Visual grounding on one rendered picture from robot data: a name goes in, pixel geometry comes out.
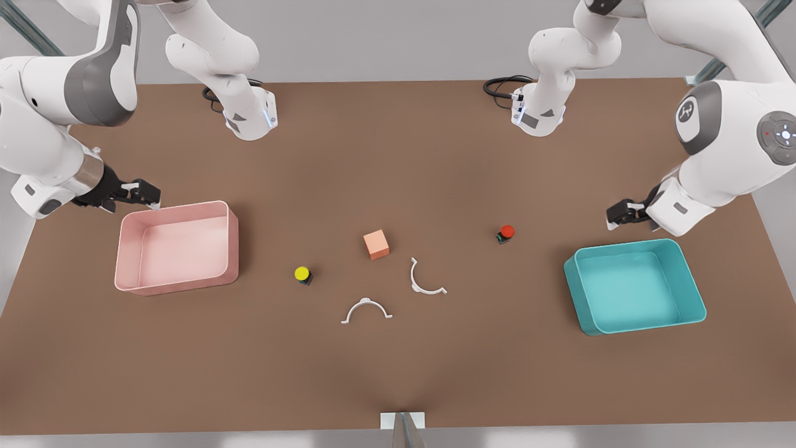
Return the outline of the blue storage box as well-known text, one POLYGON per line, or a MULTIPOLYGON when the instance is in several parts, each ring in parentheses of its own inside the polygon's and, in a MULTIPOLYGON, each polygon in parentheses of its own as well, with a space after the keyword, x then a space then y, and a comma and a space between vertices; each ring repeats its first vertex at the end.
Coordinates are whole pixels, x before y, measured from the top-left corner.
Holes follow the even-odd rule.
POLYGON ((563 271, 580 329, 590 337, 707 317, 684 253, 668 238, 580 248, 563 271))

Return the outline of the pink storage box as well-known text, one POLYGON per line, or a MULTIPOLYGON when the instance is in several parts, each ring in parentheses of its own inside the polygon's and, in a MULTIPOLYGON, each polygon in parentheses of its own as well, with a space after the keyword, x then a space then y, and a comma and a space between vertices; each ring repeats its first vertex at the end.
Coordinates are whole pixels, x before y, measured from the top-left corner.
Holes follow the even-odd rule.
POLYGON ((129 213, 114 285, 140 297, 231 284, 239 277, 239 219, 211 201, 129 213))

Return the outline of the orange cube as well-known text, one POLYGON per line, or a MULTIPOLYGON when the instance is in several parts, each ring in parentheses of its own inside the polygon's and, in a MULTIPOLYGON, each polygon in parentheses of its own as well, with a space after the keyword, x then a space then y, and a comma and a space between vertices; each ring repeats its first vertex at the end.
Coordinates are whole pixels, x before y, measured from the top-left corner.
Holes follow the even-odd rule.
POLYGON ((383 230, 376 230, 375 232, 367 233, 367 235, 364 235, 363 238, 371 260, 376 260, 389 255, 390 247, 387 243, 387 239, 383 230))

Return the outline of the silver frame post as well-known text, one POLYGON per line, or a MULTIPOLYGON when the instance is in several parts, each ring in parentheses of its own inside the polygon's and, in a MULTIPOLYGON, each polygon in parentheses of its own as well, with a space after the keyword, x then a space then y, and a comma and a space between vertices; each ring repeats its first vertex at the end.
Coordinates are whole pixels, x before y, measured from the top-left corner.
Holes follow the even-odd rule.
POLYGON ((65 56, 12 0, 0 0, 0 18, 31 44, 39 54, 49 57, 65 56))
POLYGON ((380 429, 392 431, 391 448, 426 448, 420 430, 426 428, 424 412, 381 413, 380 429))
POLYGON ((689 0, 682 46, 723 62, 734 79, 764 84, 794 82, 767 31, 739 0, 689 0))

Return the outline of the white curved bracket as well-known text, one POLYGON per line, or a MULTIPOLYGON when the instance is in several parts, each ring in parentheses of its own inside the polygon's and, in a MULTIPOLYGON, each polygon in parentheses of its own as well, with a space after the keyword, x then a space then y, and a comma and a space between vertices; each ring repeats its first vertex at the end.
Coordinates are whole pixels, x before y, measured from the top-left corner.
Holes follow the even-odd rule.
POLYGON ((356 315, 363 312, 363 309, 374 315, 377 313, 386 320, 390 320, 394 317, 394 315, 392 315, 392 313, 386 309, 384 304, 381 304, 379 301, 375 301, 369 297, 362 297, 349 307, 349 309, 346 311, 346 315, 344 315, 344 317, 341 319, 340 324, 350 324, 356 315))
POLYGON ((426 295, 427 297, 444 297, 448 290, 436 278, 430 275, 427 264, 419 262, 417 258, 410 258, 409 270, 410 289, 415 293, 426 295))

